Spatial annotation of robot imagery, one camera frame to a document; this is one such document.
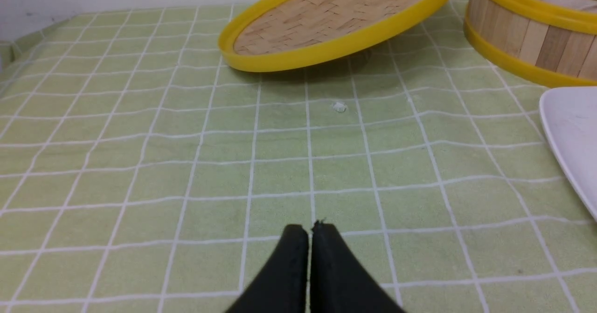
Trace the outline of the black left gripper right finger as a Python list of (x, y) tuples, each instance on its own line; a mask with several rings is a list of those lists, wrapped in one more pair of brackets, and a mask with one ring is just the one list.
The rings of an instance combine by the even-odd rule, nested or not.
[(336, 226), (312, 228), (312, 313), (403, 313), (354, 256)]

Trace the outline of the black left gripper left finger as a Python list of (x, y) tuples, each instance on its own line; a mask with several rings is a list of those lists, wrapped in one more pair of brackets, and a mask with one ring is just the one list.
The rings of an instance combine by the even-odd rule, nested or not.
[(226, 310), (228, 313), (304, 313), (309, 237), (300, 224), (288, 224), (273, 253)]

